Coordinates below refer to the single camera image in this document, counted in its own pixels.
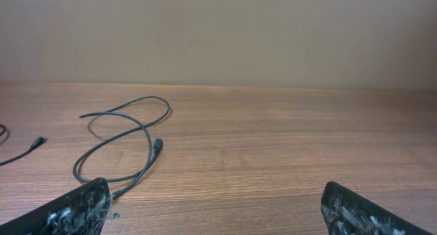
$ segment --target wooden table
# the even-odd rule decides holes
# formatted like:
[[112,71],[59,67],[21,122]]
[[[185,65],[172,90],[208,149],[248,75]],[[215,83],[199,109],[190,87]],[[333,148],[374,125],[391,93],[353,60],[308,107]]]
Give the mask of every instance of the wooden table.
[[[103,234],[327,234],[320,198],[329,180],[437,233],[436,92],[93,83],[0,83],[0,123],[11,132],[1,159],[49,138],[0,167],[0,223],[78,187],[75,160],[135,126],[79,115],[151,94],[173,108],[150,128],[164,150],[115,201],[120,217]],[[123,112],[147,122],[164,110],[148,101]],[[82,173],[127,176],[146,150],[133,133],[89,157]]]

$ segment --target wall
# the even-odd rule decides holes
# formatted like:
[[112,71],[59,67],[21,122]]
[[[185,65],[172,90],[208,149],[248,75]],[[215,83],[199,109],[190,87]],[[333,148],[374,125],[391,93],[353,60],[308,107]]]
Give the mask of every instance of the wall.
[[437,89],[437,0],[0,0],[0,80]]

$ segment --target black cable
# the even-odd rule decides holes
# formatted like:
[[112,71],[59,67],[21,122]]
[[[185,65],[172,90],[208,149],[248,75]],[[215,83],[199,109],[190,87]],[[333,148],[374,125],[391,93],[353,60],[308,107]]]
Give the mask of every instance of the black cable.
[[[6,128],[5,125],[0,125],[1,128],[1,132],[0,132],[0,136],[2,136],[4,133],[6,133],[8,131],[8,129]],[[42,145],[44,142],[46,141],[46,139],[44,138],[44,136],[39,136],[30,146],[30,148],[28,150],[26,150],[24,153],[19,154],[18,156],[12,157],[9,160],[0,162],[0,166],[11,163],[15,160],[18,160],[20,158],[22,158],[23,156],[27,155],[28,153],[32,152],[33,150],[35,150],[36,148],[40,147],[40,145]]]
[[[160,116],[158,119],[154,120],[153,122],[149,122],[147,124],[142,124],[139,120],[137,120],[137,119],[135,119],[133,117],[130,117],[129,115],[126,115],[126,114],[123,114],[123,113],[114,112],[114,111],[116,111],[118,109],[121,109],[121,108],[124,108],[124,107],[126,107],[126,106],[128,106],[128,105],[130,105],[130,104],[132,104],[134,102],[137,102],[137,101],[143,100],[143,99],[148,99],[148,98],[159,99],[159,100],[163,101],[166,104],[166,106],[167,106],[167,110],[165,111],[165,113],[162,116]],[[80,177],[80,175],[78,175],[77,167],[78,167],[79,164],[83,163],[83,161],[89,155],[91,155],[93,152],[95,152],[100,147],[106,145],[107,143],[110,143],[110,142],[112,142],[112,141],[114,141],[114,140],[116,140],[116,139],[118,139],[120,137],[123,137],[124,135],[127,135],[129,133],[133,133],[133,132],[138,131],[138,130],[143,130],[143,132],[145,133],[145,136],[147,138],[147,143],[149,145],[149,154],[147,156],[147,162],[144,165],[144,168],[141,171],[139,171],[139,172],[137,172],[137,173],[135,173],[133,175],[130,175],[130,176],[121,177],[121,178],[115,178],[115,179],[107,179],[107,182],[118,182],[118,181],[129,180],[131,178],[134,178],[134,180],[128,186],[126,186],[123,189],[120,189],[120,190],[112,193],[113,199],[118,198],[120,195],[123,195],[126,191],[128,191],[134,185],[136,185],[136,183],[138,183],[139,179],[149,169],[149,167],[152,166],[152,164],[155,162],[156,158],[158,157],[159,152],[162,150],[162,148],[163,148],[163,141],[162,141],[162,139],[155,139],[155,144],[154,144],[154,147],[153,147],[154,148],[154,154],[153,154],[153,157],[152,157],[152,151],[153,151],[153,149],[152,149],[152,140],[150,139],[150,135],[149,135],[149,132],[147,131],[147,127],[153,126],[153,125],[159,123],[161,120],[163,120],[169,114],[170,110],[171,110],[170,104],[164,98],[160,98],[160,97],[157,97],[157,96],[146,96],[146,97],[142,97],[142,98],[138,98],[138,99],[132,100],[130,102],[127,102],[127,103],[125,103],[123,105],[120,105],[120,106],[118,106],[116,108],[109,109],[107,111],[88,113],[88,114],[79,116],[79,118],[85,118],[85,117],[95,116],[95,115],[115,115],[115,116],[120,116],[120,117],[129,119],[129,120],[132,120],[133,122],[137,123],[139,126],[136,127],[136,128],[132,128],[130,130],[124,131],[124,132],[122,132],[122,133],[120,133],[120,134],[118,134],[116,136],[113,136],[112,138],[107,139],[107,140],[99,143],[98,145],[94,146],[93,148],[88,150],[86,153],[84,153],[84,155],[79,157],[79,159],[74,164],[74,167],[73,167],[73,176],[78,181],[80,181],[80,182],[89,182],[89,181],[91,181],[91,180],[82,178],[82,177]]]
[[2,125],[2,124],[0,124],[0,128],[1,128],[0,136],[2,136],[4,133],[6,133],[6,131],[7,131],[8,129],[6,128],[5,125]]

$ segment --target cable plug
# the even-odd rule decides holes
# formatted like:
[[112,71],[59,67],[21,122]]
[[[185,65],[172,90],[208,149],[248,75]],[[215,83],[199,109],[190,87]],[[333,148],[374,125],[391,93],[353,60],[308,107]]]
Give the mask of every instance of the cable plug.
[[155,150],[155,154],[159,154],[159,152],[163,149],[164,142],[160,138],[155,139],[155,144],[153,145],[153,149]]
[[35,139],[35,141],[33,142],[33,144],[30,146],[31,149],[36,149],[38,147],[40,147],[40,145],[42,145],[47,139],[44,138],[44,135],[39,136],[37,139]]

